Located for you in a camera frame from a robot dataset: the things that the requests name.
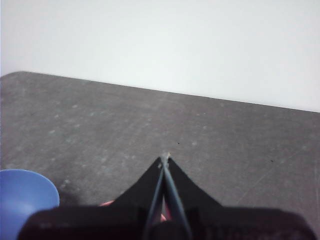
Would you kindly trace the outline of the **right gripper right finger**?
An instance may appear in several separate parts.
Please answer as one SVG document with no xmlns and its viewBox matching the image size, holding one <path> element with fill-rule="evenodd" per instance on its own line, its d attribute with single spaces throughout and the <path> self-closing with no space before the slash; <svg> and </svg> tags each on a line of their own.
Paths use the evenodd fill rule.
<svg viewBox="0 0 320 240">
<path fill-rule="evenodd" d="M 276 208 L 225 206 L 198 187 L 177 163 L 163 161 L 195 240 L 311 240 L 300 215 Z"/>
</svg>

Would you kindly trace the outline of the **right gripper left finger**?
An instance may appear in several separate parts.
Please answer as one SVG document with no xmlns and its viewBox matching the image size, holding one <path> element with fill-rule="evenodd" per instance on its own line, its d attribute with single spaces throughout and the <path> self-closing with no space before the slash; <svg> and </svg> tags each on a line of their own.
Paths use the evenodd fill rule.
<svg viewBox="0 0 320 240">
<path fill-rule="evenodd" d="M 161 179 L 158 157 L 147 171 L 111 204 L 70 205 L 32 214 L 20 240 L 140 240 Z"/>
</svg>

